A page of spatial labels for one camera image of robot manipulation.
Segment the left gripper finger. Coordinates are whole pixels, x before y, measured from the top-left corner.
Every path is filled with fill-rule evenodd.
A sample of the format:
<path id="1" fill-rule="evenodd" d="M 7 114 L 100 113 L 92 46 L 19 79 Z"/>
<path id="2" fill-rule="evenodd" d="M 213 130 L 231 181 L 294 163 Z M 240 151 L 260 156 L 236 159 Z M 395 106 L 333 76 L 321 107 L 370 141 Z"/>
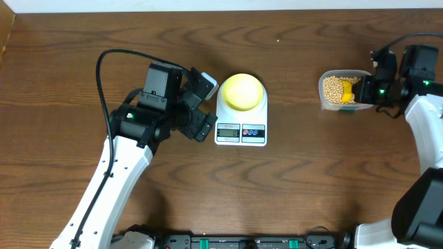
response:
<path id="1" fill-rule="evenodd" d="M 217 121 L 214 113 L 207 113 L 197 109 L 192 116 L 192 138 L 203 142 Z"/>
<path id="2" fill-rule="evenodd" d="M 207 85 L 208 82 L 201 76 L 201 73 L 192 67 L 188 76 L 188 104 L 190 106 L 199 106 L 205 100 L 210 91 Z"/>

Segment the yellow measuring scoop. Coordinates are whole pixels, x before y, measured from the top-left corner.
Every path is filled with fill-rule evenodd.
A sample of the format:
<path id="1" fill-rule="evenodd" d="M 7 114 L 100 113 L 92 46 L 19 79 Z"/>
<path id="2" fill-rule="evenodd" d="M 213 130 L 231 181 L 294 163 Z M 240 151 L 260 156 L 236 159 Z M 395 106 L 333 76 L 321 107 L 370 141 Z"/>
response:
<path id="1" fill-rule="evenodd" d="M 340 84 L 343 85 L 343 95 L 341 98 L 341 103 L 348 103 L 352 100 L 352 83 L 346 80 L 339 80 Z"/>

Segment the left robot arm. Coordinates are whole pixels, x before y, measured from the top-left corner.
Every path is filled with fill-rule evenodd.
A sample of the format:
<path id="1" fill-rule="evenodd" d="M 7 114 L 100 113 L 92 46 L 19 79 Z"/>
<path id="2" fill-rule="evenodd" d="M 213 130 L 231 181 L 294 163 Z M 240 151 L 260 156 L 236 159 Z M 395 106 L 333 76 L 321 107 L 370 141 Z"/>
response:
<path id="1" fill-rule="evenodd" d="M 174 130 L 198 142 L 206 139 L 217 117 L 199 105 L 217 89 L 214 78 L 195 68 L 152 63 L 145 86 L 112 111 L 97 169 L 52 248 L 110 248 L 129 195 L 160 143 Z"/>

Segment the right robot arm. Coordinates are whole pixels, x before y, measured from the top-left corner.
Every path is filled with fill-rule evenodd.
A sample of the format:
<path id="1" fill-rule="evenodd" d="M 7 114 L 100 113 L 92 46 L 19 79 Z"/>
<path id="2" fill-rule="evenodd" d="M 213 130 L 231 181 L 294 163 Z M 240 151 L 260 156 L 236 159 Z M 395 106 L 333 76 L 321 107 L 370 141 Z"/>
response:
<path id="1" fill-rule="evenodd" d="M 371 53 L 376 73 L 353 86 L 358 103 L 378 112 L 396 107 L 413 132 L 421 176 L 389 219 L 356 227 L 355 248 L 442 247 L 442 84 L 435 82 L 438 49 L 407 46 L 402 60 L 385 47 Z"/>

